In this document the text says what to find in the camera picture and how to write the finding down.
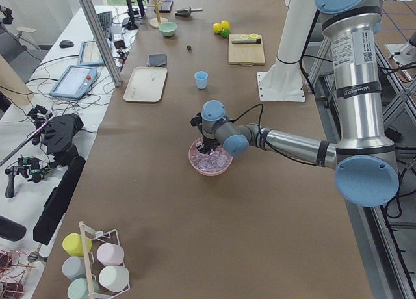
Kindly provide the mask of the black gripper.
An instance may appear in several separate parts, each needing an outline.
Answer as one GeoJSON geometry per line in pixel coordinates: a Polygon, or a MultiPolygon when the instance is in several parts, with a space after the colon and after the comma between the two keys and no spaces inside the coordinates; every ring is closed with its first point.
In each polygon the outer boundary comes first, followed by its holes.
{"type": "Polygon", "coordinates": [[[218,140],[215,138],[215,136],[210,133],[207,132],[206,130],[202,130],[202,144],[197,146],[197,150],[199,153],[202,154],[208,154],[210,152],[211,149],[211,154],[213,154],[214,152],[216,152],[216,149],[218,147],[218,140]]]}

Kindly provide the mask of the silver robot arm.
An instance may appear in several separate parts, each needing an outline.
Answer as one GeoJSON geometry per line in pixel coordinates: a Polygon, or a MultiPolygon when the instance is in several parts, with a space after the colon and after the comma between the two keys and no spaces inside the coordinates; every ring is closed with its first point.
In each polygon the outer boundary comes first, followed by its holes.
{"type": "Polygon", "coordinates": [[[203,137],[198,149],[209,153],[222,146],[238,156],[255,146],[333,168],[337,190],[346,200],[364,207],[384,205],[396,196],[400,182],[395,147],[384,133],[376,62],[374,34],[381,23],[382,0],[315,0],[315,5],[331,43],[340,141],[331,144],[257,124],[236,125],[221,102],[210,100],[191,119],[203,137]]]}

